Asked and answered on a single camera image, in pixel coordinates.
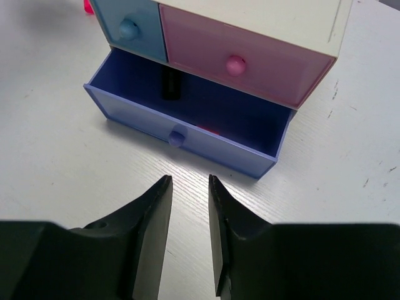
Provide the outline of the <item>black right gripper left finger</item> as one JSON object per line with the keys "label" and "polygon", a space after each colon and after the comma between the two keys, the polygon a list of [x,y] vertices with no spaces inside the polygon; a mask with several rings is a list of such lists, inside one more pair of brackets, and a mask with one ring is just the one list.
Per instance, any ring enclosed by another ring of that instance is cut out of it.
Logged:
{"label": "black right gripper left finger", "polygon": [[163,176],[83,228],[1,222],[2,299],[157,299],[173,199]]}

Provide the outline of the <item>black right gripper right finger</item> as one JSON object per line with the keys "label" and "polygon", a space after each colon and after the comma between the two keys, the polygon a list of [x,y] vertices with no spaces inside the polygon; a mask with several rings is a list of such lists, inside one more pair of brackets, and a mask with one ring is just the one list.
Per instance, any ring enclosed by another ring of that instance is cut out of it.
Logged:
{"label": "black right gripper right finger", "polygon": [[397,224],[271,224],[209,177],[221,299],[398,299]]}

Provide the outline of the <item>orange highlighter marker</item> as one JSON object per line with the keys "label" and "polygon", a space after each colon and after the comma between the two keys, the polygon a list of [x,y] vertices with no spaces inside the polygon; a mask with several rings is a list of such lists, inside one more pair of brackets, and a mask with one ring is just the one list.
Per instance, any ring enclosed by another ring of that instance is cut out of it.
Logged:
{"label": "orange highlighter marker", "polygon": [[210,132],[212,134],[219,135],[219,133],[217,131],[215,131],[213,129],[209,129],[208,127],[204,127],[204,126],[200,126],[200,125],[197,125],[197,127],[200,128],[200,129],[203,129],[203,130],[205,130],[207,132]]}

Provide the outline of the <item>green highlighter marker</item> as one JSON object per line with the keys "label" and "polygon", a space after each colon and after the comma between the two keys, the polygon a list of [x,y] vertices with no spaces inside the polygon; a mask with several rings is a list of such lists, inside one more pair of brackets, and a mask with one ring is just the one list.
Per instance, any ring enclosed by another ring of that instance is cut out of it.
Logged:
{"label": "green highlighter marker", "polygon": [[168,101],[179,100],[181,97],[181,71],[162,67],[162,97]]}

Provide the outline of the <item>white pastel drawer box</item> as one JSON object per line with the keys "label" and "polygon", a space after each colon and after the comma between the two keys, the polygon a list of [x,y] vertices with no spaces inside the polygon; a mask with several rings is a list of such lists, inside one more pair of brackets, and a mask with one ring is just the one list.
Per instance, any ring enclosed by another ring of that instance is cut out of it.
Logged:
{"label": "white pastel drawer box", "polygon": [[[92,1],[111,51],[84,88],[108,119],[259,179],[337,61],[352,5]],[[162,97],[163,66],[181,71],[179,100]]]}

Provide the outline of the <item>pink highlighter marker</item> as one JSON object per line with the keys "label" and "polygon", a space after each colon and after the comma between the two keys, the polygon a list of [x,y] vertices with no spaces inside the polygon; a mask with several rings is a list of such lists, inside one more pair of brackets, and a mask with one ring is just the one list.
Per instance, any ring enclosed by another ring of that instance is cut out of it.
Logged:
{"label": "pink highlighter marker", "polygon": [[94,14],[93,8],[92,8],[91,3],[90,3],[89,0],[83,0],[83,5],[84,5],[84,11],[87,14],[90,14],[90,15]]}

